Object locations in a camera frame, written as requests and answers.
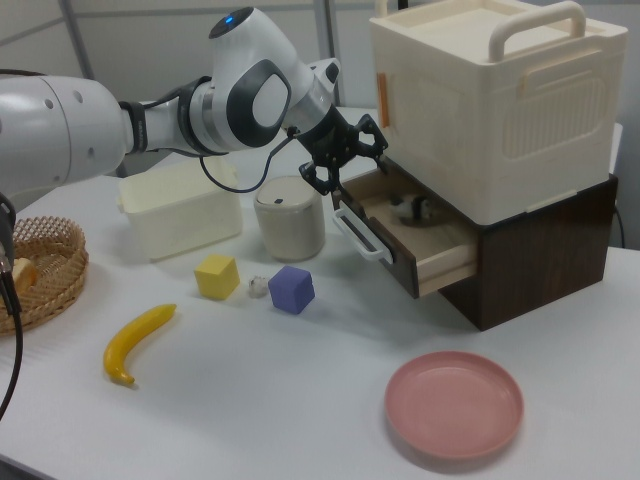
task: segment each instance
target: bin handle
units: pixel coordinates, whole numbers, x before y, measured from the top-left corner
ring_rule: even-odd
[[[584,37],[587,17],[584,9],[573,1],[560,2],[507,17],[491,34],[489,61],[495,63],[504,58],[504,44],[512,35],[567,19],[571,19],[570,38]]]
[[[367,241],[373,245],[375,250],[369,250],[364,243],[358,238],[358,236],[349,228],[349,226],[345,223],[344,218],[347,218],[351,225],[356,228],[366,239]],[[353,211],[347,207],[344,202],[340,201],[340,208],[336,210],[333,214],[333,223],[336,224],[336,227],[342,232],[342,234],[351,240],[353,246],[358,250],[360,255],[365,260],[376,261],[376,260],[385,260],[389,265],[393,263],[393,257],[389,249],[385,246],[382,241],[376,237],[375,233],[373,233],[369,228],[364,224],[362,220],[360,220]]]

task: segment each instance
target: blue cube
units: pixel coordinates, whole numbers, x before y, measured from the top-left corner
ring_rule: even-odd
[[[274,307],[295,315],[304,310],[316,296],[311,274],[288,265],[269,280],[269,292]]]

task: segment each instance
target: banana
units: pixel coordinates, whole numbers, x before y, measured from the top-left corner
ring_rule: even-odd
[[[103,363],[112,380],[133,384],[135,379],[124,366],[127,354],[140,340],[171,320],[175,310],[175,304],[158,305],[129,322],[111,339],[104,351]]]

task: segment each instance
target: pink plate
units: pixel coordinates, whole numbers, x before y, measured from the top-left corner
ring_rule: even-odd
[[[385,409],[414,448],[438,458],[470,459],[504,447],[524,413],[522,393],[502,367],[465,352],[414,358],[391,377]]]

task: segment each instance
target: cream storage bin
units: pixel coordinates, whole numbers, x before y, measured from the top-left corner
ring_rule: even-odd
[[[223,185],[236,187],[236,172],[222,157],[205,160]],[[215,186],[197,159],[149,170],[120,181],[118,204],[150,259],[213,243],[242,230],[240,197]]]
[[[607,180],[625,28],[509,0],[371,23],[388,157],[473,222]]]

